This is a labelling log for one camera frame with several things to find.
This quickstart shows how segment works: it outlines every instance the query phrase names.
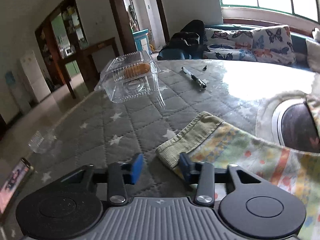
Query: sofa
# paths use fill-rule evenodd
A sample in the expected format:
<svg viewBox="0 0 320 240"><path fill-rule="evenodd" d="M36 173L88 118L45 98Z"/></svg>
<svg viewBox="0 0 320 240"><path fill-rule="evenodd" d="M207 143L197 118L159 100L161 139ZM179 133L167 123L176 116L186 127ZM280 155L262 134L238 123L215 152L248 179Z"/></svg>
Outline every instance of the sofa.
<svg viewBox="0 0 320 240"><path fill-rule="evenodd" d="M261 28L260 26L250 25L207 25L206 28L219 29L225 31L236 31L236 30L253 30ZM312 71L307 62L307 45L306 39L313 40L311 37L304 36L297 33L290 33L292 39L292 47L296 55L296 63L290 65L290 67ZM180 49L163 49L157 59L158 60L174 60L174 59L202 59L203 48L200 46L199 50L195 51L192 55L185 53Z"/></svg>

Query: tile floor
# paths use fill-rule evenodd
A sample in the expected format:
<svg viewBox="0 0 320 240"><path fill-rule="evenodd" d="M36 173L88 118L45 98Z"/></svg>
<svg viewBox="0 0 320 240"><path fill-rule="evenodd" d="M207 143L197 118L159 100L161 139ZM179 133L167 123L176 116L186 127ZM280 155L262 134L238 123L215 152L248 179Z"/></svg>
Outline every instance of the tile floor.
<svg viewBox="0 0 320 240"><path fill-rule="evenodd" d="M81 74L73 77L70 83L76 99L71 97L67 86L64 85L19 119L6 132L0 141L0 185L4 183L19 159L31 153L28 143L32 135L37 130L54 125L68 110L89 94Z"/></svg>

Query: black and white pen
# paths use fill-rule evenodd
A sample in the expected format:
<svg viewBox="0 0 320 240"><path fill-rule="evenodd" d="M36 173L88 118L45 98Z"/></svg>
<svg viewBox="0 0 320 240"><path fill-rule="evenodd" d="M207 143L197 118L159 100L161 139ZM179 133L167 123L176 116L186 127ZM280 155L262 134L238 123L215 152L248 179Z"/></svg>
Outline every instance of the black and white pen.
<svg viewBox="0 0 320 240"><path fill-rule="evenodd" d="M197 78L190 71L185 69L185 67L182 67L181 69L184 71L184 73L188 74L193 79L193 81L196 82L200 87L202 87L202 88L206 88L207 87L207 85L201 79Z"/></svg>

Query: bread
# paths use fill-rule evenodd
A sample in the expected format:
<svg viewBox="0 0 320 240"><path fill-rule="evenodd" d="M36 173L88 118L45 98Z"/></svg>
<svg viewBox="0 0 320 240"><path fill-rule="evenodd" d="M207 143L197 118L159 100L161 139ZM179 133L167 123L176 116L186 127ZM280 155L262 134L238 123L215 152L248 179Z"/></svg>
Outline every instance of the bread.
<svg viewBox="0 0 320 240"><path fill-rule="evenodd" d="M126 78L137 77L137 76L148 73L150 69L151 69L151 66L149 63L142 63L136 66L126 68L124 70L124 76Z"/></svg>

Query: window frame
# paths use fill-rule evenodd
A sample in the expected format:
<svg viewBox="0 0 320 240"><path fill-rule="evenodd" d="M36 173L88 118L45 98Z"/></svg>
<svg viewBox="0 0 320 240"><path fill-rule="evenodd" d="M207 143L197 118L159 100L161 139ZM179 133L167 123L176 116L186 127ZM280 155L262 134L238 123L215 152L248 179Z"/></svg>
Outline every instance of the window frame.
<svg viewBox="0 0 320 240"><path fill-rule="evenodd" d="M269 11L274 11L274 12L278 12L278 13L283 13L283 14L287 14L287 15L293 15L299 18L303 18L305 20L320 24L320 12L319 12L319 0L316 0L316 7L317 7L317 15L318 15L318 20L312 20L310 18L304 17L302 15L296 14L294 12L294 7L293 7L293 0L290 0L291 2L291 8L292 8L292 13L288 13L288 12L283 12L283 11L279 11L279 10L275 10L275 9L270 9L270 8L264 8L264 7L260 7L259 6L259 0L257 0L257 6L252 6L252 5L238 5L238 4L223 4L222 0L220 1L220 6L221 7L240 7L240 8L255 8L255 9L260 9L260 10L269 10Z"/></svg>

